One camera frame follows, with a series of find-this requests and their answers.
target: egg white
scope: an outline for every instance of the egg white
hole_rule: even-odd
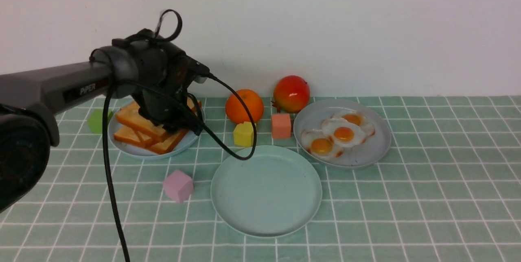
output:
[[[339,111],[339,112],[334,113],[333,116],[331,116],[331,118],[332,119],[343,119],[344,116],[347,114],[356,114],[361,119],[360,129],[365,133],[366,138],[369,138],[374,135],[374,132],[375,132],[374,125],[372,123],[370,123],[363,114],[361,114],[357,111],[354,111],[354,110]]]
[[[317,138],[327,139],[327,136],[325,136],[322,133],[322,131],[318,131],[318,130],[304,130],[301,134],[302,147],[304,147],[304,149],[306,149],[306,151],[309,152],[314,157],[319,158],[321,160],[328,161],[333,158],[337,158],[338,156],[341,155],[341,152],[343,152],[342,147],[339,147],[338,145],[333,143],[333,148],[327,155],[320,155],[320,154],[315,153],[314,151],[311,150],[311,143],[313,143],[313,141]]]
[[[335,137],[335,130],[339,127],[347,127],[351,129],[354,136],[351,140],[344,142]],[[363,143],[366,138],[365,132],[361,128],[353,123],[348,122],[344,118],[332,118],[322,122],[322,133],[329,139],[332,139],[335,144],[342,148],[352,148]]]

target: toast slice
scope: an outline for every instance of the toast slice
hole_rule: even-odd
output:
[[[114,140],[141,148],[146,148],[154,144],[154,139],[136,132],[127,126],[122,126],[114,133]]]
[[[181,140],[188,134],[190,130],[188,129],[179,129],[175,134],[170,134],[170,136],[164,140],[163,142],[155,143],[149,147],[148,150],[155,152],[157,154],[165,154],[174,150],[177,144],[181,142]]]
[[[188,105],[188,108],[195,111],[195,106],[191,99],[188,99],[186,104]],[[138,103],[133,101],[131,104],[124,106],[116,113],[116,120],[122,125],[130,127],[132,130],[152,138],[154,143],[163,142],[167,140],[167,138],[171,137],[171,135],[162,128],[162,125],[156,126],[151,121],[141,117],[138,110]]]

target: fried egg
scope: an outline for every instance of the fried egg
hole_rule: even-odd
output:
[[[359,126],[360,129],[366,134],[367,138],[374,135],[374,125],[370,123],[367,120],[367,118],[359,112],[353,110],[339,111],[333,114],[331,118],[343,118],[346,119],[346,121]]]
[[[363,130],[344,118],[327,119],[322,122],[322,133],[342,148],[352,148],[365,140]]]
[[[337,158],[344,153],[342,147],[335,145],[322,132],[317,130],[304,130],[301,134],[301,143],[309,154],[326,161]]]

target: pink cube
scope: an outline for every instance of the pink cube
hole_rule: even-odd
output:
[[[272,114],[271,136],[273,139],[286,139],[291,137],[290,114]]]
[[[164,192],[170,199],[183,203],[194,191],[192,178],[180,170],[175,170],[163,181]]]

